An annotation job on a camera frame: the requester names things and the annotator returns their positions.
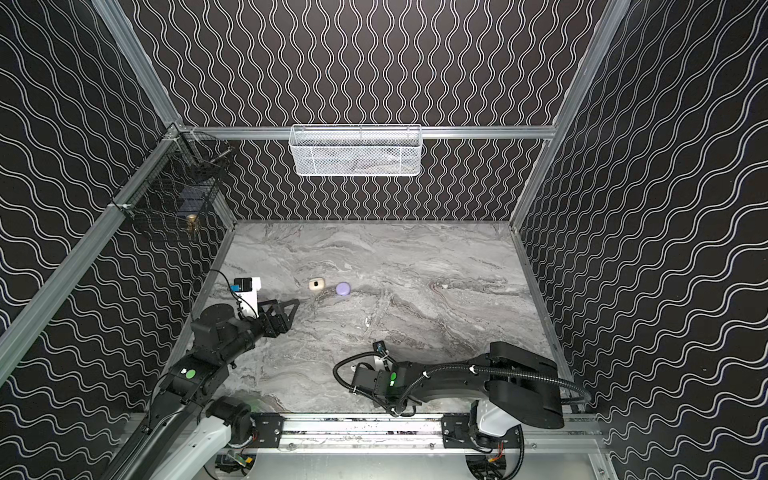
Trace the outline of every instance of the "wavy line pattern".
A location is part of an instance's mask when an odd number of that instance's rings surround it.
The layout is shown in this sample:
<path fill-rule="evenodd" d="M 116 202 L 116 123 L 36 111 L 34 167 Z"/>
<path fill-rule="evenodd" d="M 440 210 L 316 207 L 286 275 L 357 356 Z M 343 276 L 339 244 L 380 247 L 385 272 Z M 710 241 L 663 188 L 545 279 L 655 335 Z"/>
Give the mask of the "wavy line pattern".
<path fill-rule="evenodd" d="M 240 219 L 508 220 L 540 140 L 426 141 L 417 177 L 300 177 L 284 141 L 244 141 L 222 186 Z"/>
<path fill-rule="evenodd" d="M 185 123 L 553 123 L 605 0 L 122 0 Z"/>
<path fill-rule="evenodd" d="M 0 5 L 0 332 L 164 127 L 90 2 Z"/>
<path fill-rule="evenodd" d="M 521 231 L 629 479 L 764 478 L 768 4 L 633 2 Z"/>
<path fill-rule="evenodd" d="M 88 0 L 0 3 L 0 327 L 164 127 Z M 0 386 L 0 479 L 94 480 L 144 409 L 223 227 L 155 245 L 125 224 Z"/>

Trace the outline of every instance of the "basket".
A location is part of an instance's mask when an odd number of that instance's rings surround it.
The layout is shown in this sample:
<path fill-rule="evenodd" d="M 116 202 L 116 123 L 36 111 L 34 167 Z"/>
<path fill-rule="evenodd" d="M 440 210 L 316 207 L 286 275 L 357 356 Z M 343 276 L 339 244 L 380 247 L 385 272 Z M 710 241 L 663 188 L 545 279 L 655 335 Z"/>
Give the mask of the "basket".
<path fill-rule="evenodd" d="M 210 135 L 186 132 L 175 143 L 123 209 L 134 229 L 153 241 L 199 239 L 213 223 L 212 202 L 230 163 L 232 147 Z"/>
<path fill-rule="evenodd" d="M 311 177 L 413 177 L 422 171 L 422 127 L 293 125 L 296 173 Z"/>

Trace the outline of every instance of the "beige object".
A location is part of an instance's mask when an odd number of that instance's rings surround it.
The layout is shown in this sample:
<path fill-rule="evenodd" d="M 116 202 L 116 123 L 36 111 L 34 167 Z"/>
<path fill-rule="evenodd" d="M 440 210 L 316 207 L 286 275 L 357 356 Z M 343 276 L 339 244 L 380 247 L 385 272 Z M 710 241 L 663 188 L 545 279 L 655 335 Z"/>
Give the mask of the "beige object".
<path fill-rule="evenodd" d="M 326 287 L 326 281 L 320 277 L 313 278 L 310 280 L 310 290 L 312 290 L 313 292 L 319 292 L 325 287 Z"/>

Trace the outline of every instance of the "wavy patterned wall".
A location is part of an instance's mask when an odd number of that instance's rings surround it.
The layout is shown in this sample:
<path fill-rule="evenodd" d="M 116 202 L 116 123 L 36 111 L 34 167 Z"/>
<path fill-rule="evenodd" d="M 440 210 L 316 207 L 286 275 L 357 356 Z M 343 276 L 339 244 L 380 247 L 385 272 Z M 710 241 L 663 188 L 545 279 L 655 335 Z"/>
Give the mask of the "wavy patterned wall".
<path fill-rule="evenodd" d="M 551 124 L 605 0 L 121 0 L 185 123 Z"/>
<path fill-rule="evenodd" d="M 768 3 L 636 0 L 521 235 L 620 477 L 768 475 Z"/>
<path fill-rule="evenodd" d="M 508 220 L 540 140 L 425 141 L 417 177 L 300 177 L 284 141 L 244 141 L 223 191 L 247 220 Z"/>
<path fill-rule="evenodd" d="M 5 331 L 164 133 L 87 0 L 0 2 Z M 0 478 L 93 479 L 142 410 L 223 239 L 124 225 L 0 386 Z"/>

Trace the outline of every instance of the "black wire basket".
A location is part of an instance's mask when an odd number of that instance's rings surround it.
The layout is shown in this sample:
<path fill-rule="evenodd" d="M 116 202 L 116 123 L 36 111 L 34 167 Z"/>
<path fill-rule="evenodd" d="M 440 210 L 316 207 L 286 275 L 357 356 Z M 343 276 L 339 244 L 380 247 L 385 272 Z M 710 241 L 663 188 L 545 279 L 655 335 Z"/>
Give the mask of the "black wire basket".
<path fill-rule="evenodd" d="M 227 175 L 232 147 L 207 134 L 182 133 L 123 212 L 155 242 L 197 241 L 213 223 L 213 200 Z"/>

